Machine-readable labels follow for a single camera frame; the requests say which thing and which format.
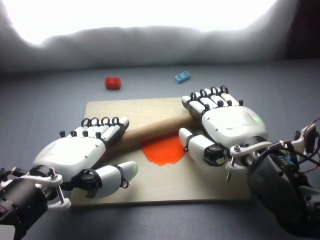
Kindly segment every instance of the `lego brick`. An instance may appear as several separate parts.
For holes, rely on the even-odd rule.
[[[187,71],[184,71],[183,73],[178,74],[177,76],[175,76],[175,81],[178,84],[183,83],[184,81],[187,81],[190,79],[190,74]]]
[[[120,89],[121,88],[121,80],[120,77],[106,77],[104,80],[104,85],[106,89]]]

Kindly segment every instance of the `green light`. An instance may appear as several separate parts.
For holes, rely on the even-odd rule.
[[[256,122],[260,122],[260,118],[258,116],[254,116],[253,120],[255,120]]]

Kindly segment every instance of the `orange play dough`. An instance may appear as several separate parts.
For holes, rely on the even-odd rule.
[[[159,166],[178,162],[185,154],[183,149],[178,136],[161,138],[142,146],[146,158]]]

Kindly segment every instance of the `robotic hand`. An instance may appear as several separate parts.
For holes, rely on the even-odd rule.
[[[0,225],[15,227],[14,239],[27,230],[47,211],[63,211],[71,206],[62,190],[80,188],[88,198],[103,198],[126,189],[136,176],[138,165],[128,161],[119,165],[95,168],[108,154],[129,126],[127,117],[85,118],[81,126],[47,145],[35,158],[33,168],[0,171]],[[8,175],[18,178],[8,180]],[[48,205],[59,196],[60,202]]]
[[[205,135],[179,130],[185,151],[195,161],[219,167],[231,157],[225,165],[227,180],[231,173],[247,173],[251,192],[284,229],[296,236],[320,236],[320,191],[312,188],[299,167],[305,161],[320,166],[312,159],[319,155],[315,122],[320,118],[296,131],[294,141],[271,143],[259,116],[242,100],[236,101],[225,86],[193,92],[182,97],[182,104],[201,121]]]

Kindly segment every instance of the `blue lego brick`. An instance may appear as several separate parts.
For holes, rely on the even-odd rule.
[[[184,71],[183,73],[178,74],[175,76],[175,81],[180,84],[183,83],[184,81],[187,81],[190,79],[190,74],[187,71]]]

